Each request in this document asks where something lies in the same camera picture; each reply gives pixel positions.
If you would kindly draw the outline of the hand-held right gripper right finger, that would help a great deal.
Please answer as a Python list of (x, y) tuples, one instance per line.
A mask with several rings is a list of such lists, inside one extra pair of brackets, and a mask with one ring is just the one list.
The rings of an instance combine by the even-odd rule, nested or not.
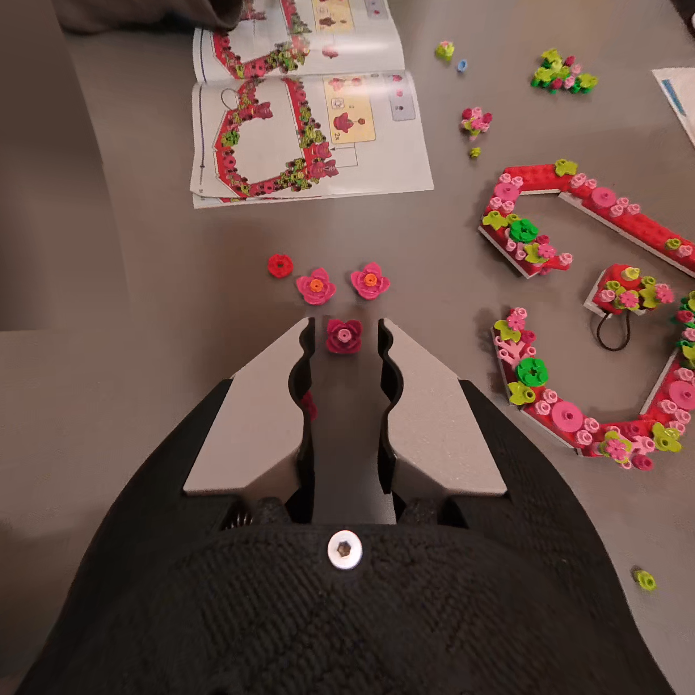
[(378, 477), (398, 498), (501, 497), (507, 486), (456, 373), (389, 320), (378, 322)]

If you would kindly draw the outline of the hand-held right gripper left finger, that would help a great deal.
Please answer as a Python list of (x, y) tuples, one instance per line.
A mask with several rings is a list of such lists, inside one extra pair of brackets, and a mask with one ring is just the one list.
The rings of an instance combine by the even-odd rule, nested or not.
[(291, 371), (313, 334), (306, 317), (231, 378), (227, 395), (184, 482), (188, 496), (290, 498), (300, 488), (297, 457), (304, 413), (291, 395)]

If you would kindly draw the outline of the dark pink lego rose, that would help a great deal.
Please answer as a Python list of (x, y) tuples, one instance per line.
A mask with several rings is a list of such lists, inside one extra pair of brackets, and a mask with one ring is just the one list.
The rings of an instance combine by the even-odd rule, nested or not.
[(327, 323), (326, 348), (332, 354), (352, 355), (361, 350), (363, 327), (359, 320), (347, 321), (332, 318)]

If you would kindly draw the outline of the curved red lego heart section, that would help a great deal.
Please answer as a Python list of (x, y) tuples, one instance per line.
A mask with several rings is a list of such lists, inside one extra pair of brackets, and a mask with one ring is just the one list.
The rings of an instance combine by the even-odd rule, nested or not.
[(674, 351), (631, 421), (599, 422), (549, 387), (526, 319), (526, 309), (514, 307), (491, 328), (509, 404), (579, 456), (607, 459), (625, 470), (650, 471), (653, 455), (682, 450), (694, 429), (693, 291), (681, 298), (672, 318), (680, 329)]

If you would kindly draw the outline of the pink lego flower orange centre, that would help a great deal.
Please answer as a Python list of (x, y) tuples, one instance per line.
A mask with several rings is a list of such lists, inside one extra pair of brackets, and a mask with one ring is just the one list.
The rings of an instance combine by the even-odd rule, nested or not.
[(336, 294), (336, 285), (325, 268), (316, 268), (310, 275), (298, 277), (295, 284), (304, 301), (312, 307), (325, 305)]
[(350, 281), (358, 296), (364, 300), (376, 300), (390, 288), (390, 279), (382, 273), (381, 267), (371, 262), (350, 274)]

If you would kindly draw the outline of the long red lego heart section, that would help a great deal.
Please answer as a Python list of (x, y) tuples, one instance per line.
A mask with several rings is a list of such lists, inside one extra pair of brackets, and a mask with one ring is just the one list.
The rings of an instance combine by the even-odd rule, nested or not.
[(482, 214), (479, 233), (523, 278), (567, 271), (573, 263), (571, 254), (557, 252), (534, 222), (516, 213), (518, 200), (531, 195), (556, 195), (694, 278), (693, 239), (649, 218), (638, 203), (599, 186), (595, 178), (580, 172), (578, 164), (567, 159), (504, 169)]

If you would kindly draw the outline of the lego instruction booklet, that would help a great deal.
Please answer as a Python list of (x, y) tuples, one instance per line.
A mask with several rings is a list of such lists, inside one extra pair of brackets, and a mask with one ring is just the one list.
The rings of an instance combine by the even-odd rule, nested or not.
[(196, 29), (197, 209), (432, 190), (416, 89), (386, 1), (244, 1)]

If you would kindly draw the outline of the pink lego flower cluster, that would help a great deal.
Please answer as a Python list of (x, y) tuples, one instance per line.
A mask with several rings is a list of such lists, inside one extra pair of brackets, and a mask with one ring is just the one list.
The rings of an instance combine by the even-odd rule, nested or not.
[(480, 107), (467, 108), (462, 111), (459, 128), (473, 142), (480, 134), (488, 132), (492, 120), (492, 113), (483, 112)]

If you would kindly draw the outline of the green lego leaf cluster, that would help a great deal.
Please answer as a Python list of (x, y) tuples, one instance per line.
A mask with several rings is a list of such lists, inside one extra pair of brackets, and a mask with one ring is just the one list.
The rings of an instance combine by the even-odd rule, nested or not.
[(598, 77), (585, 72), (575, 56), (565, 58), (553, 48), (541, 55), (540, 64), (532, 75), (530, 85), (549, 94), (589, 94), (598, 82)]

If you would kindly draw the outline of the white paper sheet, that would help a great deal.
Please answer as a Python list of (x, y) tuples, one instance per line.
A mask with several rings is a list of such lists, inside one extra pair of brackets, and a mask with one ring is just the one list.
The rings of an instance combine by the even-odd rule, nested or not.
[(659, 68), (652, 74), (694, 145), (694, 67)]

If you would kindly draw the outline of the dark cloth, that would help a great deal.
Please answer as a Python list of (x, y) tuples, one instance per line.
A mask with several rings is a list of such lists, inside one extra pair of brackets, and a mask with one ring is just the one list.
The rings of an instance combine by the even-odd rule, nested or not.
[(131, 29), (234, 29), (243, 1), (52, 1), (63, 30), (95, 35)]

